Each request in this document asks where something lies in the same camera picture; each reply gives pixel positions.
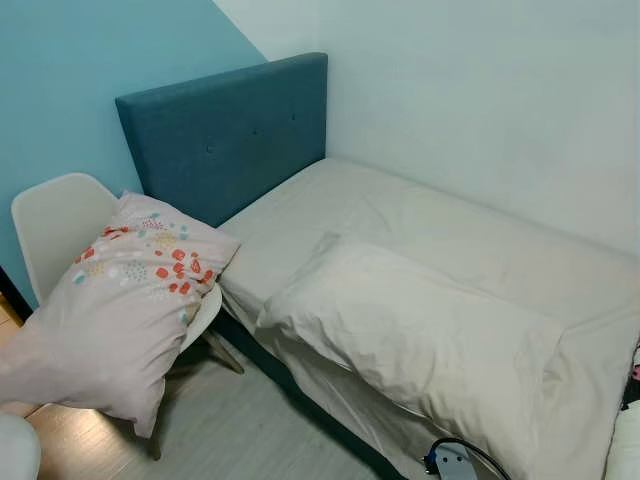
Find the mattress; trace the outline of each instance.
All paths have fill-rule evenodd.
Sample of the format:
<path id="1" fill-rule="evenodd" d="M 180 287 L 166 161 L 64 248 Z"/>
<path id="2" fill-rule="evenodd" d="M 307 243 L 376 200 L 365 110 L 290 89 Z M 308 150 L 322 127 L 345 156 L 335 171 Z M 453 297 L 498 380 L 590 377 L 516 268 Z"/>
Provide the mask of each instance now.
<path id="1" fill-rule="evenodd" d="M 327 232 L 554 317 L 566 330 L 545 379 L 532 478 L 601 478 L 639 329 L 634 258 L 339 159 L 307 167 L 220 228 L 242 242 L 221 279 L 225 308 L 250 332 Z M 423 478 L 433 426 L 305 345 L 259 340 L 329 414 L 404 476 Z"/>

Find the white plastic chair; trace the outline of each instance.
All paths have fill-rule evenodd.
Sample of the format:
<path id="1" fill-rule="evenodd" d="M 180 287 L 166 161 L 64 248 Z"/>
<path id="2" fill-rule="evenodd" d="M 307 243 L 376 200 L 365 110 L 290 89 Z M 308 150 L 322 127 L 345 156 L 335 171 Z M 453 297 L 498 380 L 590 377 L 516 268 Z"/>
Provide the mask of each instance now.
<path id="1" fill-rule="evenodd" d="M 47 298 L 80 252 L 102 233 L 116 211 L 117 202 L 98 180 L 84 173 L 54 178 L 16 196 L 11 214 L 39 303 Z M 216 284 L 189 324 L 180 352 L 202 336 L 231 369 L 244 373 L 242 366 L 207 331 L 221 305 L 222 293 Z"/>

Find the pillow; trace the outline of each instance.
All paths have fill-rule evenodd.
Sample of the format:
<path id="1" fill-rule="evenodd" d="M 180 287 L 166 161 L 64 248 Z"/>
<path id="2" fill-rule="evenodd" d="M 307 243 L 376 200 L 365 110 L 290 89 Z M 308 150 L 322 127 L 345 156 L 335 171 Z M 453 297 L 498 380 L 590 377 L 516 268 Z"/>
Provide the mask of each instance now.
<path id="1" fill-rule="evenodd" d="M 187 323 L 238 246 L 166 203 L 125 194 L 0 350 L 0 403 L 94 408 L 151 436 Z"/>
<path id="2" fill-rule="evenodd" d="M 561 335 L 550 319 L 383 248 L 334 240 L 265 303 L 257 337 L 266 329 L 526 478 L 543 373 Z"/>

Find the teal wall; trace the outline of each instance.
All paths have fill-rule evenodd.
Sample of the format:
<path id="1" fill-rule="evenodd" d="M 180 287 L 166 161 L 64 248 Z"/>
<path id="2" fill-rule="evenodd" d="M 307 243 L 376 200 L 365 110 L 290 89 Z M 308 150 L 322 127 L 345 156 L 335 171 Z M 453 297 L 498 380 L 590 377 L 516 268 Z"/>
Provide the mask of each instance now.
<path id="1" fill-rule="evenodd" d="M 263 61 L 211 0 L 0 2 L 0 264 L 32 305 L 13 197 L 72 171 L 139 190 L 114 97 Z"/>

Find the headboard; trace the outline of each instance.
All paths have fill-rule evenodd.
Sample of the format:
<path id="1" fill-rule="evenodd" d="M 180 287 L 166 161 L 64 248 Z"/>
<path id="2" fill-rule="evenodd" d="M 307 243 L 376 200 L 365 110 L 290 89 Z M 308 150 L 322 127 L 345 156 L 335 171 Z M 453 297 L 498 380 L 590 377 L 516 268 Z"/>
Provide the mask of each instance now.
<path id="1" fill-rule="evenodd" d="M 324 158 L 327 56 L 133 93 L 116 106 L 145 193 L 218 226 Z"/>

